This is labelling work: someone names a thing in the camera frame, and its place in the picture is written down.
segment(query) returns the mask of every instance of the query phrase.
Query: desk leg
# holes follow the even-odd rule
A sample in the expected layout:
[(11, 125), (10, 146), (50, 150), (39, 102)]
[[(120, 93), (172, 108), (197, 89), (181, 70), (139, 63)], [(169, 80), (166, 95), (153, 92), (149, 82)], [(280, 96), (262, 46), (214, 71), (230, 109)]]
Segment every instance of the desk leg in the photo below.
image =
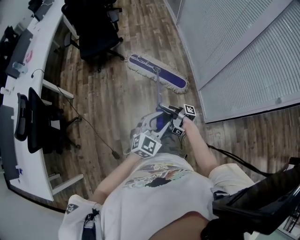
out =
[(50, 89), (50, 90), (52, 90), (52, 91), (54, 91), (54, 92), (57, 92), (57, 93), (59, 93), (59, 94), (63, 94), (63, 95), (65, 95), (67, 98), (70, 98), (70, 99), (73, 99), (74, 98), (74, 95), (72, 94), (72, 93), (69, 93), (69, 92), (67, 92), (66, 90), (63, 90), (63, 89), (61, 89), (61, 88), (59, 88), (60, 89), (60, 91), (58, 90), (58, 87), (56, 86), (56, 85), (54, 85), (53, 83), (51, 83), (51, 82), (48, 82), (48, 81), (46, 81), (45, 79), (43, 80), (43, 87), (45, 87), (45, 88), (47, 88), (47, 89)]
[(70, 32), (72, 33), (72, 35), (75, 37), (75, 39), (79, 39), (79, 36), (76, 34), (76, 30), (75, 28), (72, 26), (72, 24), (69, 22), (69, 20), (66, 18), (66, 16), (63, 16), (64, 18), (64, 23), (67, 26), (67, 28), (69, 28)]
[(60, 48), (60, 45), (53, 39), (53, 44), (57, 47), (57, 48)]
[(58, 186), (56, 186), (54, 189), (52, 189), (52, 195), (57, 194), (58, 192), (64, 190), (65, 188), (71, 186), (72, 184), (76, 183), (77, 181), (79, 181), (80, 179), (84, 178), (83, 174), (79, 174), (76, 177), (73, 177), (71, 179), (69, 179), (68, 181), (59, 184)]
[(49, 181), (60, 178), (60, 173), (49, 175), (48, 178), (49, 178)]

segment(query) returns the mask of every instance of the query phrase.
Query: mop handle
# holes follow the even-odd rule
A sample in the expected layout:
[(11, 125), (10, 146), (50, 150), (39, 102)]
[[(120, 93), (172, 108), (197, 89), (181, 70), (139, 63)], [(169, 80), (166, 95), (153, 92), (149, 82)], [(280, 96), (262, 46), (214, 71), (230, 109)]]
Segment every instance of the mop handle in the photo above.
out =
[(157, 89), (157, 106), (161, 103), (161, 93), (160, 93), (160, 81), (159, 81), (159, 72), (160, 69), (157, 67), (153, 68), (153, 71), (156, 72), (156, 89)]

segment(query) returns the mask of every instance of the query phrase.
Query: mop head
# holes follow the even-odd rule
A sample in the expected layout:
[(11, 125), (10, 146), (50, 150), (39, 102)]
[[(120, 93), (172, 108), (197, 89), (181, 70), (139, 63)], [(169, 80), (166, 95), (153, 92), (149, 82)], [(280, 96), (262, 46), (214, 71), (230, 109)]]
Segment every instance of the mop head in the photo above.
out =
[(156, 81), (156, 73), (152, 67), (160, 68), (159, 79), (162, 85), (182, 94), (188, 91), (187, 78), (176, 69), (163, 62), (144, 54), (131, 54), (127, 58), (127, 66), (137, 73)]

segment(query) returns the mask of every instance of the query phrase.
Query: graphic print on shirt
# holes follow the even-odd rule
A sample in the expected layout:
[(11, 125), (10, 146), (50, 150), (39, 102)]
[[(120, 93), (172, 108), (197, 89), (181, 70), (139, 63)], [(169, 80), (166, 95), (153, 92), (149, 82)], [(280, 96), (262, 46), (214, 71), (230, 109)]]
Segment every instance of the graphic print on shirt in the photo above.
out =
[(127, 181), (123, 188), (155, 188), (177, 180), (193, 171), (182, 169), (168, 163), (149, 164), (138, 169), (133, 178)]

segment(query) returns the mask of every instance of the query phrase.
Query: black cable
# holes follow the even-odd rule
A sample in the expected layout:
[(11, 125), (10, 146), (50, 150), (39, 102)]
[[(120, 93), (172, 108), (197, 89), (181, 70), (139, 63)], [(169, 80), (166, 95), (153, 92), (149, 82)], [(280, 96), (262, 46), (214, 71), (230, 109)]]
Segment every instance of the black cable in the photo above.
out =
[(186, 135), (187, 134), (184, 134), (182, 137), (181, 137), (181, 139), (179, 138), (179, 136), (177, 136), (178, 137), (178, 140), (179, 140), (179, 143), (180, 143), (180, 149), (182, 150), (182, 147), (183, 147), (183, 140), (184, 140), (184, 138), (186, 137)]
[(91, 123), (89, 121), (87, 121), (82, 115), (79, 114), (79, 112), (73, 107), (73, 105), (71, 104), (71, 102), (69, 101), (69, 99), (62, 93), (62, 91), (60, 90), (60, 88), (58, 86), (56, 86), (57, 89), (61, 92), (61, 94), (65, 97), (65, 99), (70, 103), (71, 107), (75, 110), (75, 112), (78, 114), (78, 116), (80, 116), (83, 120), (85, 120), (89, 125), (90, 127), (94, 130), (95, 134), (101, 139), (101, 141), (107, 146), (109, 147), (111, 150), (112, 150), (112, 155), (115, 159), (120, 159), (120, 156), (119, 154), (114, 151), (111, 146), (109, 146), (104, 140), (103, 138), (97, 133), (97, 131), (95, 130), (95, 128), (93, 127), (93, 125), (91, 125)]
[(45, 72), (42, 69), (38, 68), (38, 69), (33, 71), (33, 73), (31, 74), (31, 78), (33, 78), (33, 74), (35, 73), (35, 71), (38, 71), (38, 70), (41, 70), (45, 74)]
[(238, 156), (236, 156), (236, 155), (234, 155), (234, 154), (232, 154), (232, 153), (230, 153), (230, 152), (227, 152), (227, 151), (222, 150), (222, 149), (218, 149), (218, 148), (216, 148), (216, 147), (214, 147), (214, 146), (211, 146), (211, 145), (209, 145), (209, 144), (207, 144), (207, 146), (208, 146), (209, 148), (214, 149), (214, 150), (216, 150), (216, 151), (218, 151), (218, 152), (224, 154), (225, 156), (227, 156), (227, 157), (233, 159), (234, 161), (240, 163), (241, 165), (245, 166), (246, 168), (252, 170), (252, 171), (255, 172), (255, 173), (258, 173), (258, 174), (260, 174), (260, 175), (262, 175), (262, 176), (264, 176), (264, 177), (269, 177), (269, 176), (272, 175), (272, 173), (267, 173), (267, 172), (262, 172), (262, 171), (260, 171), (259, 169), (257, 169), (257, 168), (254, 167), (253, 165), (251, 165), (250, 163), (245, 162), (243, 159), (241, 159), (240, 157), (238, 157)]

